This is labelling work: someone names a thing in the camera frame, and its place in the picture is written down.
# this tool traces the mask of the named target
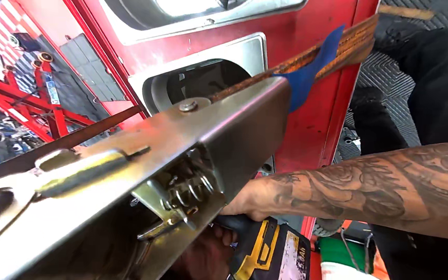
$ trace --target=green container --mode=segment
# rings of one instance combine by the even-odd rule
[[[353,258],[357,262],[359,269],[364,271],[366,263],[364,246],[350,241],[347,241],[347,245],[352,252]],[[333,262],[356,268],[342,240],[331,237],[321,237],[319,238],[319,248],[321,262]],[[373,269],[373,260],[370,259],[369,274],[373,273]]]

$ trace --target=forearm tattoo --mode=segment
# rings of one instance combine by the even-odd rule
[[[448,143],[270,178],[278,187],[276,204],[309,207],[326,216],[380,223],[448,217]]]

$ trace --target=red vehicle body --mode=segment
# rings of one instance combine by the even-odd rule
[[[85,34],[125,96],[125,101],[102,102],[113,115],[133,104],[140,104],[128,77],[149,67],[255,32],[265,34],[267,61],[269,67],[273,67],[321,42],[339,26],[348,28],[374,15],[379,0],[309,0],[298,11],[132,45],[123,45],[118,39],[99,0],[47,0],[45,3],[41,0],[3,0],[3,3],[5,6],[11,4],[21,15],[28,17],[31,23],[28,20],[21,22],[35,27],[25,29],[31,30],[34,36],[44,35],[59,53],[59,47],[67,42],[67,38]],[[346,67],[317,82],[305,104],[288,116],[283,145],[275,154],[276,172],[316,169],[331,164],[359,69],[360,65]],[[146,117],[140,113],[126,120],[121,127],[129,127]],[[314,218],[306,217],[302,234],[310,237],[313,225]],[[311,277],[320,278],[320,271],[312,273],[319,275]]]

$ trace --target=red lift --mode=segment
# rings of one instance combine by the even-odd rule
[[[5,81],[0,81],[0,109],[35,133],[44,142],[52,142],[68,134],[67,124],[88,126],[95,122],[63,109],[53,81],[50,62],[53,57],[41,53],[34,61],[36,91],[39,97],[21,91],[12,67],[5,71]]]

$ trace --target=battery label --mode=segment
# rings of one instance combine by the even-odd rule
[[[306,254],[310,254],[310,250],[296,234],[288,231],[278,280],[306,280],[309,267]]]
[[[48,89],[48,95],[53,105],[59,105],[60,99],[58,98],[58,91],[56,90],[55,82],[53,81],[53,77],[51,73],[45,72],[44,77],[46,80],[46,88]]]

